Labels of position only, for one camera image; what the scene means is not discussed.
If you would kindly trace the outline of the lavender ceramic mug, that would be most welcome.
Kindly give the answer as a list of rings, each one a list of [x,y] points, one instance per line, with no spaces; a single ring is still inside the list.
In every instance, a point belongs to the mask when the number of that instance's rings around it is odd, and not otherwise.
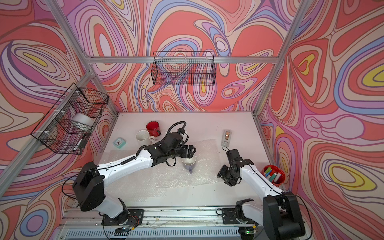
[[[193,156],[191,158],[182,158],[183,166],[186,170],[189,171],[190,174],[193,173],[194,166],[197,162],[197,157]]]

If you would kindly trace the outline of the clear bubble wrap sheet top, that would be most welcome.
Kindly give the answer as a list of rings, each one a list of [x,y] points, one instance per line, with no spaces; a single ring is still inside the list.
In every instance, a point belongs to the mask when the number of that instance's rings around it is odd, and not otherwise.
[[[166,164],[141,170],[140,177],[147,177],[157,188],[183,188],[211,185],[220,182],[217,173],[223,166],[216,140],[192,142],[197,151],[190,171],[181,158],[174,167]]]

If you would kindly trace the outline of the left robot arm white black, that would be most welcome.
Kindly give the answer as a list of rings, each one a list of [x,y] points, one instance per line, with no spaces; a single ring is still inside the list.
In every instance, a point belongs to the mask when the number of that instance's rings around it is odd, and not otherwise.
[[[107,196],[105,187],[140,170],[168,164],[169,159],[176,161],[178,158],[192,158],[196,148],[187,144],[189,136],[186,126],[185,121],[176,122],[162,140],[141,146],[134,155],[101,165],[86,163],[73,183],[81,211],[98,211],[113,220],[126,219],[129,211],[124,202]]]

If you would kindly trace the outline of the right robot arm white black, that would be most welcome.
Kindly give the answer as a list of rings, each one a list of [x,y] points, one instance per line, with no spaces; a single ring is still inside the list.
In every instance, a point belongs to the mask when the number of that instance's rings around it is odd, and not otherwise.
[[[234,208],[217,209],[223,223],[257,223],[270,240],[303,237],[306,228],[296,195],[274,186],[256,170],[251,160],[243,159],[237,149],[223,149],[229,164],[222,166],[217,177],[230,187],[247,183],[262,201],[262,204],[257,204],[253,199],[245,199],[237,201]]]

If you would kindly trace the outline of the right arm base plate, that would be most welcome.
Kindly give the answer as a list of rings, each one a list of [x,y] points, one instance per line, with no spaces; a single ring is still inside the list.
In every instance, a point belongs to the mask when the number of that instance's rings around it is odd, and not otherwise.
[[[218,208],[216,214],[222,218],[224,225],[256,225],[257,223],[251,219],[242,216],[236,208]]]

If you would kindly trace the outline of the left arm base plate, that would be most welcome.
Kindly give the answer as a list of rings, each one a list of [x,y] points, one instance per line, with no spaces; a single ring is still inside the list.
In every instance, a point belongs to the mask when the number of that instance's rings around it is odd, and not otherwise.
[[[144,210],[143,209],[128,209],[123,210],[115,218],[110,218],[108,215],[103,215],[103,226],[129,226],[137,227],[143,222]]]

